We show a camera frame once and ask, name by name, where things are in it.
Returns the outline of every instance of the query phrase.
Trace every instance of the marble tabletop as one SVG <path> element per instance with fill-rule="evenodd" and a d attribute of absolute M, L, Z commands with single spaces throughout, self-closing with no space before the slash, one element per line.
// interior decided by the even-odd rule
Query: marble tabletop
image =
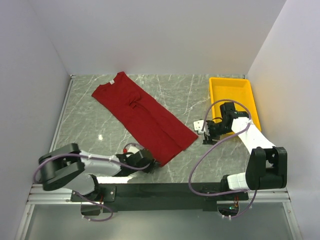
<path fill-rule="evenodd" d="M 173 113 L 188 128 L 203 119 L 211 104 L 210 77 L 242 78 L 242 75 L 128 75 L 134 82 Z M 78 143 L 81 150 L 111 156 L 127 143 L 136 142 L 125 127 L 91 94 L 115 75 L 76 75 L 64 108 L 54 148 Z M 211 147 L 203 136 L 167 165 L 153 173 L 136 172 L 128 177 L 98 176 L 100 183 L 186 183 L 192 167 Z M 193 182 L 220 182 L 223 175 L 245 172 L 249 153 L 235 137 L 218 146 L 198 166 Z"/>

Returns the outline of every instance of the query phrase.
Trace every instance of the table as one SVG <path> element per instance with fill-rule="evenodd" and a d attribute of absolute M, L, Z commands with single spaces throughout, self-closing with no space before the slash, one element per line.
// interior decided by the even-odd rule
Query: table
<path fill-rule="evenodd" d="M 173 113 L 187 127 L 203 119 L 211 104 L 210 77 L 242 78 L 243 75 L 128 75 L 135 83 Z M 108 75 L 76 75 L 72 78 L 54 149 L 77 143 L 81 150 L 111 156 L 122 153 L 127 143 L 136 142 L 124 126 L 91 94 L 115 77 Z M 203 136 L 167 165 L 152 174 L 136 172 L 128 177 L 97 176 L 100 183 L 186 183 L 192 167 L 208 150 Z M 198 166 L 193 182 L 220 182 L 223 175 L 246 171 L 249 153 L 239 138 L 218 146 Z"/>

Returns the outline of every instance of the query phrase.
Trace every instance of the metal frame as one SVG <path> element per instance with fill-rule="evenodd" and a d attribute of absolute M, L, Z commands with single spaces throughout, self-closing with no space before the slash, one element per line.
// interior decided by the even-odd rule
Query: metal frame
<path fill-rule="evenodd" d="M 57 127 L 52 139 L 52 143 L 49 150 L 50 152 L 53 151 L 56 146 L 57 136 L 61 128 L 61 121 L 65 113 L 66 104 L 68 102 L 70 90 L 75 78 L 76 78 L 75 75 L 70 76 L 69 86 L 64 98 L 60 117 L 59 117 Z M 90 204 L 89 202 L 88 203 L 87 202 L 82 202 L 82 203 L 71 202 L 70 201 L 71 194 L 72 194 L 72 191 L 66 188 L 61 188 L 55 191 L 44 191 L 42 189 L 41 184 L 33 184 L 30 189 L 29 197 L 27 199 L 24 213 L 22 215 L 22 219 L 18 227 L 15 239 L 16 240 L 25 239 L 28 228 L 29 228 L 29 224 L 32 218 L 32 214 L 35 209 L 35 205 L 65 205 L 65 204 L 69 204 L 69 205 L 88 204 L 89 205 Z M 249 200 L 241 201 L 242 203 L 249 203 L 254 195 L 254 191 L 249 191 L 248 195 L 249 195 Z M 291 200 L 286 189 L 259 190 L 254 202 L 255 203 L 283 203 L 283 207 L 285 209 L 285 214 L 289 223 L 289 227 L 290 227 L 293 239 L 302 240 L 302 235 L 299 230 L 298 222 L 293 212 Z M 233 203 L 233 201 L 217 201 L 217 203 L 229 204 L 229 203 Z"/>

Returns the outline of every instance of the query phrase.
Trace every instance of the yellow container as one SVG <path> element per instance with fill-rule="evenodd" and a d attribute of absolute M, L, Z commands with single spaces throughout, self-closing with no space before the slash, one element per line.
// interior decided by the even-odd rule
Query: yellow container
<path fill-rule="evenodd" d="M 209 79 L 211 103 L 220 99 L 235 100 L 246 106 L 252 116 L 254 125 L 261 131 L 254 95 L 248 79 L 211 77 Z M 219 102 L 212 107 L 212 118 L 221 117 Z M 245 111 L 243 107 L 234 104 L 237 111 Z"/>

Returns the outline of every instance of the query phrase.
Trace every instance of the wall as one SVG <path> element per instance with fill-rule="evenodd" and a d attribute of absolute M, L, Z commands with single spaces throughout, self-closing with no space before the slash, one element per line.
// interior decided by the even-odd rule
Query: wall
<path fill-rule="evenodd" d="M 29 0 L 71 74 L 247 74 L 285 0 Z"/>
<path fill-rule="evenodd" d="M 70 78 L 26 0 L 0 1 L 0 235 L 14 239 Z"/>
<path fill-rule="evenodd" d="M 319 239 L 320 2 L 288 0 L 248 73 L 262 128 L 288 152 L 288 192 L 306 240 Z"/>

